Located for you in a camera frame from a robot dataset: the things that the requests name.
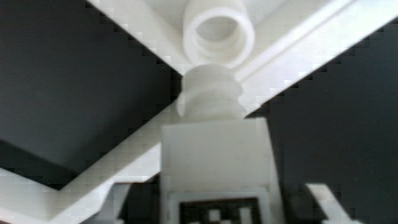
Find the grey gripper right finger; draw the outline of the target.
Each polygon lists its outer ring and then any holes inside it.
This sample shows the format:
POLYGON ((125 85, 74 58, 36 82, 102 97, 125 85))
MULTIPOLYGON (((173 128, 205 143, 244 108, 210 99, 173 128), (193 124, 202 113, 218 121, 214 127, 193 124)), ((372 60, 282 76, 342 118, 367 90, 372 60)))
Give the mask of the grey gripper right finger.
POLYGON ((326 183, 285 186, 289 224, 365 224, 353 218, 326 183))

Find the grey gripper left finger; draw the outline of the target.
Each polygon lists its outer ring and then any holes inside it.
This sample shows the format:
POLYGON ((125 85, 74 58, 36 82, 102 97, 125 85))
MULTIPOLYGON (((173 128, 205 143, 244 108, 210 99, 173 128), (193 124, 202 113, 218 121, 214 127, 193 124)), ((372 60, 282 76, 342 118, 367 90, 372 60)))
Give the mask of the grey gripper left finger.
POLYGON ((99 213, 88 224, 161 224, 159 184, 120 183, 113 186, 99 213))

